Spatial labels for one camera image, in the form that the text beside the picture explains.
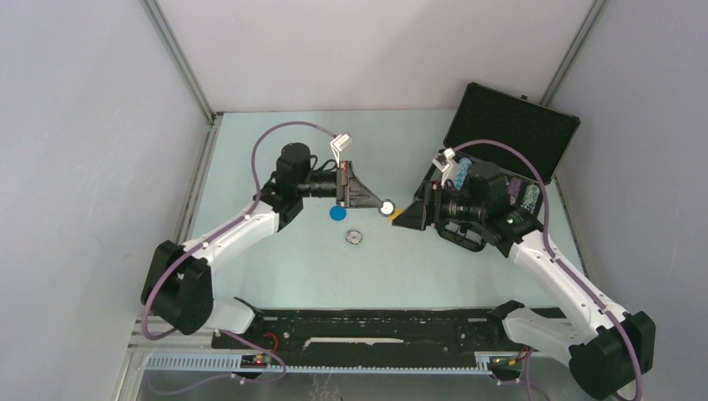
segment small round object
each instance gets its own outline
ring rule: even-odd
[[[346,217],[346,209],[341,206],[333,206],[330,209],[330,217],[334,221],[342,221]]]
[[[378,212],[384,217],[389,217],[395,211],[396,205],[390,199],[383,201],[383,205],[381,205],[381,208],[378,210]]]
[[[364,237],[361,232],[357,230],[349,230],[344,235],[344,239],[352,245],[359,245],[362,243],[362,239],[364,239]]]

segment white wall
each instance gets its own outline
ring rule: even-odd
[[[452,109],[541,98],[592,0],[163,0],[218,111]]]
[[[108,399],[205,122],[136,0],[3,2],[0,399]]]
[[[657,325],[649,400],[705,399],[708,3],[611,2],[553,106],[583,123],[559,171],[590,275]]]

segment case lid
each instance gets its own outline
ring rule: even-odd
[[[443,140],[446,148],[468,140],[497,140],[526,156],[550,183],[563,153],[568,148],[580,119],[525,99],[515,98],[477,83],[467,85],[450,130]],[[458,155],[491,161],[516,175],[534,180],[534,175],[516,156],[491,145],[476,145]]]

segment metal washer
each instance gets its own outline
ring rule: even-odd
[[[344,239],[352,245],[359,245],[364,239],[364,235],[357,230],[349,230],[344,235]]]

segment white tip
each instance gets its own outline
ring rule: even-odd
[[[385,200],[383,201],[383,205],[381,206],[381,213],[384,216],[389,216],[391,215],[394,211],[396,210],[396,207],[393,205],[393,202],[390,200]]]

